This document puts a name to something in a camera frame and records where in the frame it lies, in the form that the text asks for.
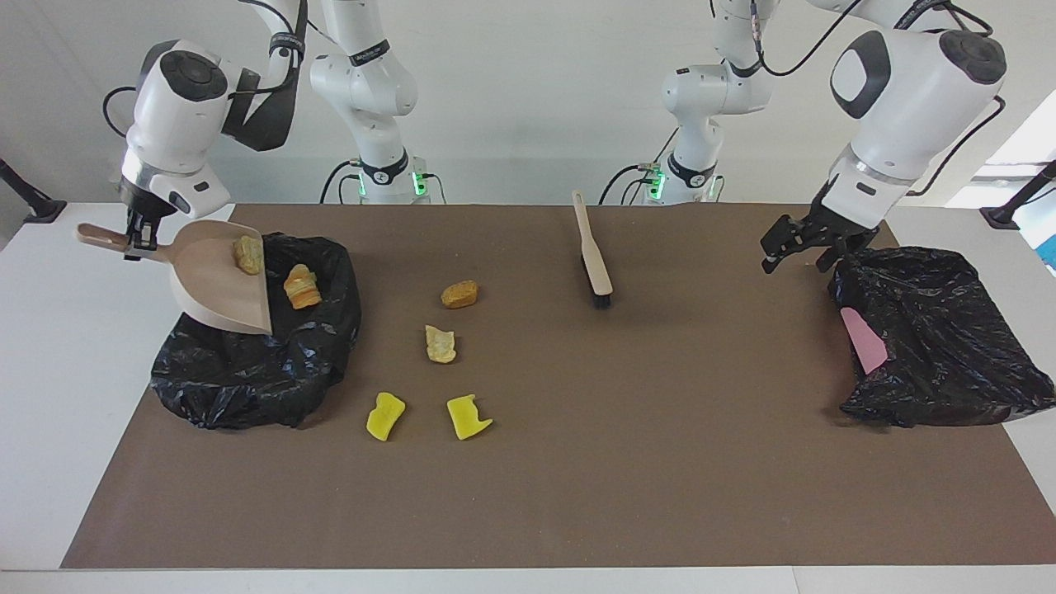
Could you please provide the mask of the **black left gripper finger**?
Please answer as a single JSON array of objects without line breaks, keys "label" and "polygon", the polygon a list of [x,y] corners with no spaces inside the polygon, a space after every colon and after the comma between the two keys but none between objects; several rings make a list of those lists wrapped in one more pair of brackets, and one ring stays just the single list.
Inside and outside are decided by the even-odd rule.
[{"label": "black left gripper finger", "polygon": [[825,252],[816,259],[819,273],[830,271],[842,258],[867,248],[875,240],[879,226],[863,227],[856,223],[826,223],[821,233]]},{"label": "black left gripper finger", "polygon": [[808,223],[782,214],[761,238],[761,267],[766,274],[773,274],[788,256],[811,247],[812,236]]}]

